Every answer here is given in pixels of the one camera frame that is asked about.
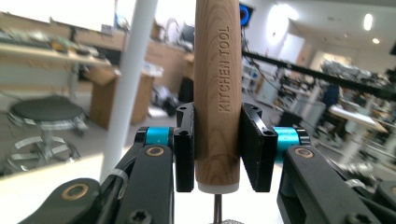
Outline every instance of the chair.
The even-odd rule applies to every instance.
[[[19,141],[7,154],[11,173],[80,158],[75,146],[52,135],[52,131],[86,128],[84,111],[68,99],[51,96],[22,101],[10,108],[8,118],[16,125],[33,125],[41,131],[41,136]]]

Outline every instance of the metal rod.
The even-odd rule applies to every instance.
[[[213,223],[221,223],[221,194],[215,194],[215,218]]]

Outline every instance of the screw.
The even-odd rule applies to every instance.
[[[151,215],[146,210],[135,210],[129,216],[127,221],[128,224],[150,224],[151,223]]]
[[[306,148],[302,148],[302,147],[296,148],[294,150],[294,153],[299,155],[299,156],[302,156],[304,158],[307,158],[307,159],[314,157],[314,153],[313,152],[311,152],[310,150],[308,150]]]
[[[369,217],[362,214],[350,213],[346,216],[347,224],[372,224],[374,223]]]
[[[151,157],[161,156],[163,154],[163,148],[161,147],[151,147],[146,151],[146,154]]]

